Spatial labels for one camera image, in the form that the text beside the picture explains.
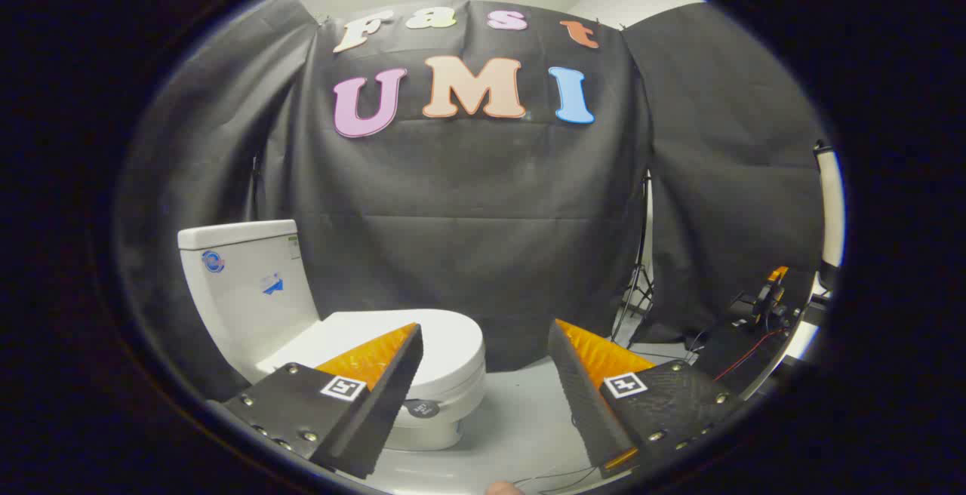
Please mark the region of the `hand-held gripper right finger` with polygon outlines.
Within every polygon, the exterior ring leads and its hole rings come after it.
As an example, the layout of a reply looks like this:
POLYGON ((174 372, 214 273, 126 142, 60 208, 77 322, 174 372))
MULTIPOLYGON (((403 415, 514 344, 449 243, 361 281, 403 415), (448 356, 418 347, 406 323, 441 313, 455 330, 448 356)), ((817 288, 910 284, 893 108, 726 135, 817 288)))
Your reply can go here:
POLYGON ((549 324, 546 351, 589 461, 604 478, 669 468, 745 404, 689 362, 653 364, 560 319, 549 324))

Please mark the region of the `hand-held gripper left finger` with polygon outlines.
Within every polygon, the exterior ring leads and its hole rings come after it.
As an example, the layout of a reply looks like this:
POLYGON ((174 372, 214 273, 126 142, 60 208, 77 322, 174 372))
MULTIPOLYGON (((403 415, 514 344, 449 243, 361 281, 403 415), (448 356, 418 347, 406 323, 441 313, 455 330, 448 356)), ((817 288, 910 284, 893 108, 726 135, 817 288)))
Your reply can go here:
POLYGON ((220 411, 317 466, 366 478, 422 358, 421 326, 408 323, 317 367, 286 362, 220 411))

